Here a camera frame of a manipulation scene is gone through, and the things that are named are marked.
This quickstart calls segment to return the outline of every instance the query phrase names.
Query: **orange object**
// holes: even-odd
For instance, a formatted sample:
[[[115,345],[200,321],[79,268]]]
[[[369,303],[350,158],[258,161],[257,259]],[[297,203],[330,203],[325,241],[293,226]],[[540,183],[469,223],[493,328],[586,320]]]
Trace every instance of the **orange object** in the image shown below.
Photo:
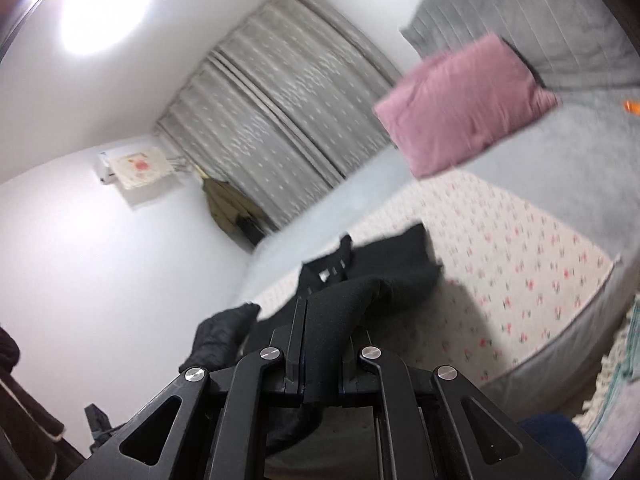
[[[638,101],[625,101],[625,110],[630,114],[640,115],[640,103]]]

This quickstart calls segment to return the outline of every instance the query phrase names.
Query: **gray bedsheet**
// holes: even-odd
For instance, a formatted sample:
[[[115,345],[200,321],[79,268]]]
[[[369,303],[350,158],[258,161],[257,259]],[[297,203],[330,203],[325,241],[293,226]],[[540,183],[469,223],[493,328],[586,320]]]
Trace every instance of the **gray bedsheet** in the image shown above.
[[[581,384],[619,324],[640,272],[640,118],[622,107],[640,89],[566,92],[563,106],[464,168],[546,210],[620,256],[609,282],[567,330],[485,387],[510,415],[549,410]],[[412,176],[388,148],[255,252],[236,303],[251,300],[375,211]]]

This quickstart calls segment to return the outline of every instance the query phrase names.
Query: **silver bolt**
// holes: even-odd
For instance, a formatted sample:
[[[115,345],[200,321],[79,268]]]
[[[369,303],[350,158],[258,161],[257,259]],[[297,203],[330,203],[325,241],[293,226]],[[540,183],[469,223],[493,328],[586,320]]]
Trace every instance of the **silver bolt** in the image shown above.
[[[375,346],[366,346],[362,349],[362,357],[365,359],[377,359],[382,355],[382,350]]]
[[[273,346],[267,346],[267,348],[263,348],[260,351],[260,357],[263,359],[267,359],[267,361],[273,361],[280,357],[280,350],[274,348]]]
[[[445,381],[452,381],[458,376],[458,371],[453,366],[441,366],[438,368],[438,377]]]
[[[190,383],[197,383],[204,378],[204,370],[202,368],[189,368],[184,375]]]

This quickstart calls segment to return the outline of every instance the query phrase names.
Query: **curtain pattern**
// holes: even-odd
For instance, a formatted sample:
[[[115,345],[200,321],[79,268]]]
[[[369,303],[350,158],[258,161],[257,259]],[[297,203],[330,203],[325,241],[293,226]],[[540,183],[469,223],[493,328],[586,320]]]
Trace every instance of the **curtain pattern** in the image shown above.
[[[399,73],[323,0],[270,0],[216,46],[158,126],[282,227],[390,142]]]

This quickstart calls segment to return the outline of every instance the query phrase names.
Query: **white cloth with red print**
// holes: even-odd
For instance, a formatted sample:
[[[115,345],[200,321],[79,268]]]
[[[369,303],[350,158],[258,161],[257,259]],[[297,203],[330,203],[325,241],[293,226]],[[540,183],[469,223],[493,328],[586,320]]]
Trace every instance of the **white cloth with red print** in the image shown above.
[[[349,234],[363,245],[419,221],[444,264],[445,279],[424,306],[385,317],[371,330],[372,339],[408,365],[451,364],[478,386],[553,341],[614,265],[545,212],[460,170],[408,184]],[[254,298],[261,316],[294,294],[298,272]]]

